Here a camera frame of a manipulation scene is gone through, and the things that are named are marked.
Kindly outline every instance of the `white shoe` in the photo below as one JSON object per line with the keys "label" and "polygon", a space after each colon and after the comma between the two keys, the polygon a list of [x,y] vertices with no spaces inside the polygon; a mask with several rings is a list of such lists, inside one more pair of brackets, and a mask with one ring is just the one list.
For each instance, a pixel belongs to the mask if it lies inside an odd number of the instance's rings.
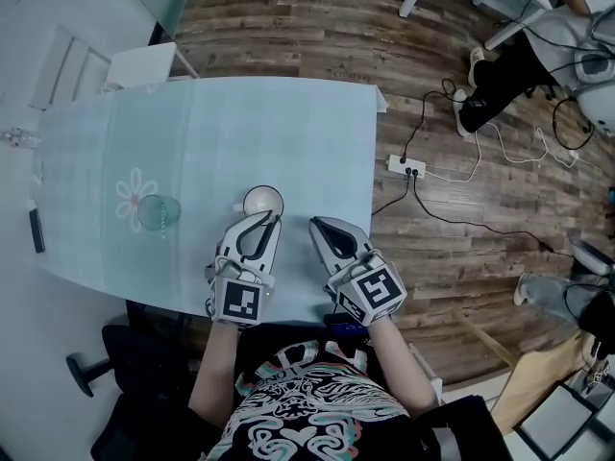
{"label": "white shoe", "polygon": [[521,305],[527,298],[526,292],[524,292],[521,288],[521,283],[528,277],[529,273],[524,273],[519,277],[519,281],[517,282],[517,288],[515,288],[515,293],[512,296],[512,301],[515,305]]}
{"label": "white shoe", "polygon": [[453,111],[455,112],[455,122],[457,123],[457,133],[459,133],[464,138],[471,133],[468,132],[463,125],[461,125],[461,120],[459,119],[459,111],[463,107],[463,101],[468,98],[465,90],[459,88],[455,91],[455,95],[453,96]]}
{"label": "white shoe", "polygon": [[474,48],[470,52],[470,72],[468,73],[468,84],[473,88],[477,88],[477,82],[474,80],[474,65],[479,61],[484,60],[484,53],[482,48]]}

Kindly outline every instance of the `light blue tablecloth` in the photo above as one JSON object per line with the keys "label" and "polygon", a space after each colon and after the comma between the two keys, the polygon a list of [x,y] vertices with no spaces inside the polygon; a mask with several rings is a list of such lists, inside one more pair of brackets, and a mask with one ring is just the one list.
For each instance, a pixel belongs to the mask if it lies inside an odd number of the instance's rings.
{"label": "light blue tablecloth", "polygon": [[[204,315],[204,268],[233,204],[258,184],[284,198],[266,321],[321,319],[327,274],[308,235],[314,215],[369,231],[374,86],[287,78],[226,78],[121,90],[46,111],[37,193],[47,251],[40,266],[115,296]],[[179,224],[143,229],[136,203],[177,198]]]}

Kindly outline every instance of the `wooden floor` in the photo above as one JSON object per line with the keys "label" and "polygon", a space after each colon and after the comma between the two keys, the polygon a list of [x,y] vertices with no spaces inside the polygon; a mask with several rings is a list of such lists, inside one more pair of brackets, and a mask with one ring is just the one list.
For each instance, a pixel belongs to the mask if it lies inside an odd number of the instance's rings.
{"label": "wooden floor", "polygon": [[[466,87],[469,51],[494,34],[498,16],[469,0],[419,0],[408,19],[403,0],[188,0],[176,41],[202,77],[279,75],[377,85],[389,109],[379,114],[374,208],[401,195],[405,181],[386,173],[384,160],[400,155],[420,119],[421,98],[450,78]],[[553,102],[540,91],[517,99],[495,122],[510,157],[539,157],[540,127],[551,149]],[[584,138],[575,109],[562,108],[562,137]],[[427,177],[418,192],[438,215],[483,222],[499,231],[532,231],[561,252],[568,237],[583,237],[613,253],[613,231],[604,220],[613,184],[613,143],[596,134],[567,169],[553,158],[510,164],[495,132],[480,130],[482,162],[467,183]],[[426,123],[408,156],[440,176],[467,178],[476,158],[473,138],[455,132],[451,103],[430,98]],[[515,353],[560,342],[570,327],[535,308],[512,304],[523,272],[566,275],[571,259],[545,255],[526,236],[500,236],[484,229],[430,218],[411,193],[372,220],[372,240],[393,259],[408,289],[397,323],[446,383],[503,367],[466,333],[451,311],[467,311],[476,324]],[[189,340],[207,339],[207,323],[195,318]]]}

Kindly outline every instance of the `power strip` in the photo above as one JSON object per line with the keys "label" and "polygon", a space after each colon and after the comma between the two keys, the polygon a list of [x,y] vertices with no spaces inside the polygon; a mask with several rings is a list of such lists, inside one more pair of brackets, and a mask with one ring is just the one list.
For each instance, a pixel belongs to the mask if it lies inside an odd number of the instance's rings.
{"label": "power strip", "polygon": [[389,156],[386,161],[386,169],[392,173],[401,174],[402,176],[407,175],[407,170],[410,170],[410,173],[414,169],[419,172],[417,178],[422,180],[425,177],[425,162],[421,162],[420,160],[413,160],[411,158],[406,158],[406,162],[402,163],[402,158],[399,156]]}

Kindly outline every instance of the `white shirt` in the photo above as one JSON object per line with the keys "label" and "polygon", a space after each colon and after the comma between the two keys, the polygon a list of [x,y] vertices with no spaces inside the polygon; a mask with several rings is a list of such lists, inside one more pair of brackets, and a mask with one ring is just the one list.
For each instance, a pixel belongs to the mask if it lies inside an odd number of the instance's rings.
{"label": "white shirt", "polygon": [[[591,13],[603,12],[615,5],[615,0],[585,0]],[[575,15],[568,7],[545,12],[529,28],[535,33],[557,44],[579,46],[588,36],[591,20]],[[530,31],[525,31],[536,57],[562,86],[577,88],[578,79],[573,65],[560,70],[556,68],[575,61],[575,51],[553,46]]]}

